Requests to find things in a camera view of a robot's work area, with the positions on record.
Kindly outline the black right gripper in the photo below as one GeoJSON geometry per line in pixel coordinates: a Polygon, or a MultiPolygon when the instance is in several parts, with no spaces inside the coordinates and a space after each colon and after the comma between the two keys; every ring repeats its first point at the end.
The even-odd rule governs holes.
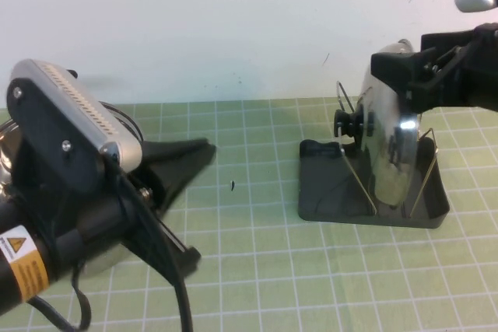
{"type": "Polygon", "coordinates": [[[496,23],[425,34],[422,49],[377,52],[371,56],[370,73],[392,89],[407,88],[405,98],[416,114],[437,107],[497,108],[496,23]]]}

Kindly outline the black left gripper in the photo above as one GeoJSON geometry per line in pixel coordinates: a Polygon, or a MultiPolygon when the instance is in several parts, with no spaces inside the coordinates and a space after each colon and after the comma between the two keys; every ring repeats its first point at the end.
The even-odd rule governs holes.
{"type": "Polygon", "coordinates": [[[166,280],[195,273],[201,254],[186,246],[164,223],[167,210],[184,189],[216,157],[206,138],[178,142],[142,143],[142,161],[132,173],[116,177],[116,191],[124,202],[128,227],[117,243],[166,280]]]}

